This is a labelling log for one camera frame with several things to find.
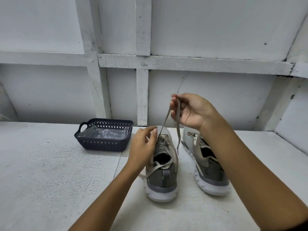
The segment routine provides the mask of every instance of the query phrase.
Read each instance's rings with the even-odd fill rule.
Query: gray sneaker
[[[158,126],[155,151],[151,162],[146,166],[145,192],[155,202],[169,202],[178,193],[176,176],[178,157],[166,127]]]
[[[217,196],[228,194],[231,190],[230,182],[200,132],[185,127],[182,144],[187,153],[196,161],[195,176],[201,190]]]

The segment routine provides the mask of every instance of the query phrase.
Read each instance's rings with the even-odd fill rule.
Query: plastic bag
[[[77,137],[91,138],[91,139],[112,139],[124,140],[128,136],[129,127],[122,130],[117,129],[101,129],[93,125],[90,128],[77,134]]]

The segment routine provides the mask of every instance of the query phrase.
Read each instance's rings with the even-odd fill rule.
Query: basket
[[[104,118],[93,118],[88,122],[83,122],[80,124],[78,131],[75,133],[75,138],[85,149],[89,150],[99,150],[99,151],[124,151],[127,147],[129,139],[133,130],[133,121],[130,120],[116,120],[116,119],[104,119]],[[129,127],[128,135],[123,140],[111,140],[111,139],[93,139],[77,137],[76,135],[80,133],[81,127],[87,125],[87,128],[96,125],[101,129],[118,129],[122,130]]]

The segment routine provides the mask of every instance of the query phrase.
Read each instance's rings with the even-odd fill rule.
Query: shoe sole
[[[159,202],[159,203],[166,203],[166,202],[170,202],[172,200],[175,199],[175,197],[177,196],[178,192],[179,192],[179,187],[177,186],[175,188],[175,190],[169,192],[169,193],[160,193],[160,192],[156,192],[154,190],[151,190],[146,181],[144,182],[144,188],[145,188],[145,192],[148,195],[148,197],[155,201],[155,202]]]
[[[192,152],[187,148],[186,144],[183,141],[181,141],[181,143],[183,145],[184,150],[195,161],[195,157],[193,156]],[[226,194],[229,194],[230,191],[231,191],[231,187],[229,185],[227,185],[227,186],[214,186],[210,183],[203,181],[199,176],[196,165],[195,165],[195,179],[196,179],[196,182],[197,182],[197,185],[199,186],[199,188],[207,194],[216,195],[216,196],[225,196]]]

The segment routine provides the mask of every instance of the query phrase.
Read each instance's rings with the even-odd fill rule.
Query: white table surface
[[[124,152],[89,151],[79,125],[0,122],[0,230],[67,230],[125,165]],[[177,145],[175,128],[168,128]],[[308,204],[308,156],[273,132],[237,131],[252,152]],[[235,190],[209,196],[179,148],[179,194],[150,201],[137,178],[112,230],[259,230]]]

